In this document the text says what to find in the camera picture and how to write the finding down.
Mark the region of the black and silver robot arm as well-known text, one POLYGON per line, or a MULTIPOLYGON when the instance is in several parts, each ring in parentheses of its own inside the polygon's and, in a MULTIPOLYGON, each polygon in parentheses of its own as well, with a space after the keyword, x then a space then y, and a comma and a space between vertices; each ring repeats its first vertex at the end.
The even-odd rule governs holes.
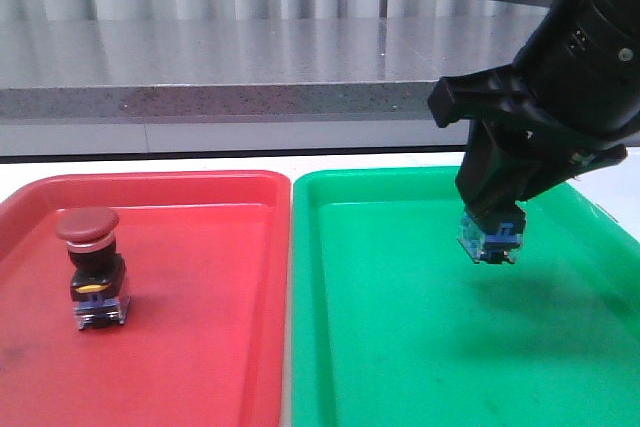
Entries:
POLYGON ((620 163, 639 130, 639 0, 499 0, 546 17, 514 60, 435 85, 439 127, 470 122, 456 185, 486 233, 524 228, 521 203, 620 163))

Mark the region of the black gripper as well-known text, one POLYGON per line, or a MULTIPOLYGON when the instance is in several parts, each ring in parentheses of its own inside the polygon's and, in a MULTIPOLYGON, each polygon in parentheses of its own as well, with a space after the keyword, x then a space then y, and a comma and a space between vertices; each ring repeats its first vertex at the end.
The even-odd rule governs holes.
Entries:
POLYGON ((627 158, 639 0, 561 1, 512 63, 441 78, 428 106, 440 127, 471 123, 455 185, 474 222, 521 222, 516 201, 627 158))

